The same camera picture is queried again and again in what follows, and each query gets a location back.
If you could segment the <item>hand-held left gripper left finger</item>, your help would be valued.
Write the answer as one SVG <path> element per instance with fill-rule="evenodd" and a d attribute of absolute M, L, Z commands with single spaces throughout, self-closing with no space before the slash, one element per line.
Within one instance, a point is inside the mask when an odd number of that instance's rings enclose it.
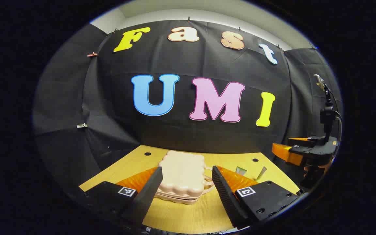
<path fill-rule="evenodd" d="M 163 179 L 154 167 L 118 183 L 103 181 L 85 192 L 87 205 L 118 226 L 141 226 Z"/>

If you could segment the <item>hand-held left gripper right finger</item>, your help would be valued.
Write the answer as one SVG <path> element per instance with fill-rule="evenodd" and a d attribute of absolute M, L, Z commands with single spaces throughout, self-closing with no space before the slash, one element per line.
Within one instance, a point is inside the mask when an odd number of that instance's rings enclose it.
<path fill-rule="evenodd" d="M 237 229 L 266 223 L 298 198 L 270 180 L 258 183 L 224 167 L 212 169 L 215 188 Z"/>

